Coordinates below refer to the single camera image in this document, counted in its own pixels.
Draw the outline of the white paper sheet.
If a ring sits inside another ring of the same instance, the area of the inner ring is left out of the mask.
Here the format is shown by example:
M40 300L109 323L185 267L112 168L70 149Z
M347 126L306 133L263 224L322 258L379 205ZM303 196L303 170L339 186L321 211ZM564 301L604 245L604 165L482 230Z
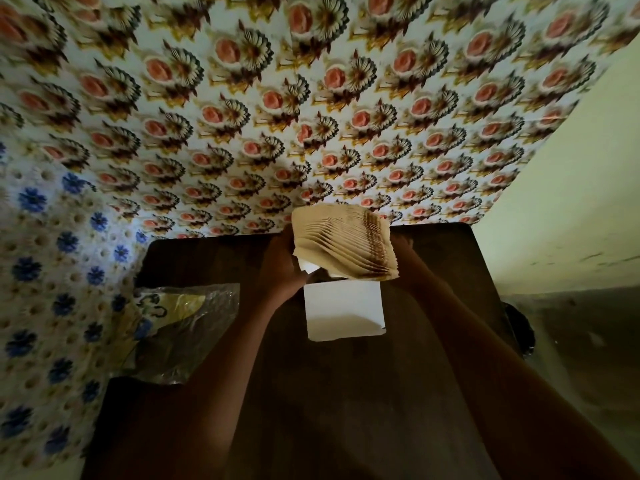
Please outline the white paper sheet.
M337 280L303 287L307 337L313 342L386 333L379 282Z

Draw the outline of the clear plastic bag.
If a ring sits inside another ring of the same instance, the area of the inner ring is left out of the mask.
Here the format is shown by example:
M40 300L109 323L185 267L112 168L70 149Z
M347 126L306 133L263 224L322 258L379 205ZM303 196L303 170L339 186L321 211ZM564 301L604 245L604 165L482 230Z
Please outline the clear plastic bag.
M240 292L239 283L135 289L116 321L116 374L185 383L234 322Z

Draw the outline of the stack of beige paper sheets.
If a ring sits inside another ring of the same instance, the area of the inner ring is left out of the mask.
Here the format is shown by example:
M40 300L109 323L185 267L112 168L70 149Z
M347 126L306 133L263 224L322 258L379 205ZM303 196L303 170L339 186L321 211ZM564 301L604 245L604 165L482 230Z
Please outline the stack of beige paper sheets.
M310 274L384 282L399 277L388 219L357 205L318 203L291 214L293 256Z

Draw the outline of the person's right forearm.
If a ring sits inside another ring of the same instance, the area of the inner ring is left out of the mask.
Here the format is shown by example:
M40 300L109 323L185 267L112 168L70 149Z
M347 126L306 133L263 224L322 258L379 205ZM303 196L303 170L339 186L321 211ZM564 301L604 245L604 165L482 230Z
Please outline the person's right forearm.
M640 480L422 261L402 264L399 279L431 322L502 480Z

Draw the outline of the black round object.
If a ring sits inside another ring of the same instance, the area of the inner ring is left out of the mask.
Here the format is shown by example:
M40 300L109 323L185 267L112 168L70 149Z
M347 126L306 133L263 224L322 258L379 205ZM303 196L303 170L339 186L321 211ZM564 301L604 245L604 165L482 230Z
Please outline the black round object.
M515 306L504 301L502 306L521 355L523 358L529 357L536 346L536 336L530 321Z

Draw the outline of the person's left hand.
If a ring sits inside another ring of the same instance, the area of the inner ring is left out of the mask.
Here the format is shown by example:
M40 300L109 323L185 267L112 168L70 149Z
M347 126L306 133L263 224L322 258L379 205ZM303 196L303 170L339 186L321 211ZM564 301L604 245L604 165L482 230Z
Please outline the person's left hand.
M270 315L298 292L287 290L288 270L300 268L293 250L294 233L288 224L281 233L272 236L263 254L255 294L263 311Z

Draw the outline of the person's left forearm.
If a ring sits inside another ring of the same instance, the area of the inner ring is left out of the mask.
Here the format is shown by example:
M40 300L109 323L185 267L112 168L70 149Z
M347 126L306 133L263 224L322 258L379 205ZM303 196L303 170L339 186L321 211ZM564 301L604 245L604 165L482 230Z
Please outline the person's left forearm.
M112 402L81 480L221 480L260 345L287 299L254 292L185 384Z

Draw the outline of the dark wooden table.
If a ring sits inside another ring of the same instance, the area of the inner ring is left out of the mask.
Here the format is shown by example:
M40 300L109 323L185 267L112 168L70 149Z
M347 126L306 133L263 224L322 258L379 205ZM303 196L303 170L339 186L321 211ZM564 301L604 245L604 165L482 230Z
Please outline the dark wooden table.
M394 226L458 297L517 346L472 227ZM158 240L137 285L252 283L267 235ZM239 419L229 480L500 480L444 351L407 293L381 285L387 331L312 342L303 293L274 315ZM112 379L83 469L116 446L125 421L172 387Z

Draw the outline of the person's right hand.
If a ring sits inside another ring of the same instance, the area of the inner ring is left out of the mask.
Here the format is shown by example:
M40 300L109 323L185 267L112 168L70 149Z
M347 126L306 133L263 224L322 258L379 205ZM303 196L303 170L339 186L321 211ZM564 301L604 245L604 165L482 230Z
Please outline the person's right hand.
M424 288L431 270L413 249L413 242L401 233L392 233L390 241L396 256L398 277L391 284L412 294Z

